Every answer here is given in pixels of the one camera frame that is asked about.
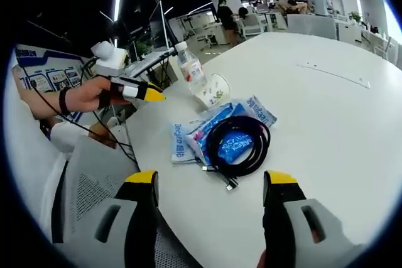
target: office room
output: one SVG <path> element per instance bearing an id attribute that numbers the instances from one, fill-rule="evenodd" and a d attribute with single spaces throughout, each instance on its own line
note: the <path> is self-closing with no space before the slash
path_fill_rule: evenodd
<path id="1" fill-rule="evenodd" d="M 397 0 L 11 0 L 8 11 L 10 266 L 391 265 Z"/>

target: ceiling light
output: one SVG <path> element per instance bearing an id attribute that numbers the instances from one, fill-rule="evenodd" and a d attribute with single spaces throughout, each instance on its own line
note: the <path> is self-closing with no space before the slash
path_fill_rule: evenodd
<path id="1" fill-rule="evenodd" d="M 120 0 L 114 1 L 114 21 L 119 19 Z"/>
<path id="2" fill-rule="evenodd" d="M 204 4 L 203 6 L 197 8 L 197 9 L 193 9 L 191 12 L 188 13 L 188 15 L 189 15 L 189 14 L 192 14 L 192 13 L 194 13 L 195 11 L 198 11 L 199 9 L 202 9 L 202 8 L 204 8 L 204 7 L 206 7 L 206 6 L 209 6 L 210 4 L 212 4 L 212 1 L 211 1 L 210 3 Z"/>
<path id="3" fill-rule="evenodd" d="M 168 10 L 164 13 L 164 15 L 166 15 L 167 13 L 169 13 L 172 9 L 173 9 L 173 7 L 171 7 L 170 9 L 168 9 Z"/>

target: plastic bottle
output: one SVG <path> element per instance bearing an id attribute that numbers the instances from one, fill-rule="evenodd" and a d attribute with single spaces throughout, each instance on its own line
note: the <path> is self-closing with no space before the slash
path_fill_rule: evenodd
<path id="1" fill-rule="evenodd" d="M 175 48 L 178 52 L 178 64 L 184 79 L 187 81 L 191 92 L 196 94 L 207 84 L 207 78 L 205 77 L 200 60 L 188 50 L 186 42 L 176 44 Z"/>

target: coiled cable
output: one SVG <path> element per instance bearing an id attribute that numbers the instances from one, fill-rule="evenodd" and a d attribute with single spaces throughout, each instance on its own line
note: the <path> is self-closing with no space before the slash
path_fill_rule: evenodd
<path id="1" fill-rule="evenodd" d="M 249 156 L 238 164 L 228 164 L 219 157 L 219 146 L 230 132 L 242 132 L 253 141 Z M 207 136 L 207 154 L 214 171 L 222 174 L 228 181 L 228 190 L 238 184 L 237 177 L 255 172 L 264 162 L 271 142 L 268 127 L 257 119 L 247 116 L 234 116 L 220 121 Z"/>

